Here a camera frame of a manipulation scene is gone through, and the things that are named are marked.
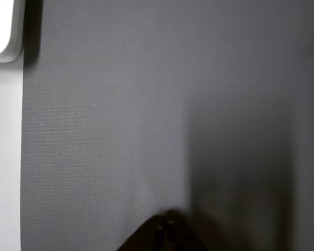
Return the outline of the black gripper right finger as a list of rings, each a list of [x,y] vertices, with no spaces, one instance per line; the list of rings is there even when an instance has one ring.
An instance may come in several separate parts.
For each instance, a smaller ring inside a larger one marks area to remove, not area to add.
[[[183,213],[169,210],[165,217],[166,241],[170,250],[207,250]]]

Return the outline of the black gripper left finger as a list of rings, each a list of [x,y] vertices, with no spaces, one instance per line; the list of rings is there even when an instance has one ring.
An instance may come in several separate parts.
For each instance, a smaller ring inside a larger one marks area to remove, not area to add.
[[[164,241],[165,216],[157,214],[146,220],[131,234],[118,250],[161,250]]]

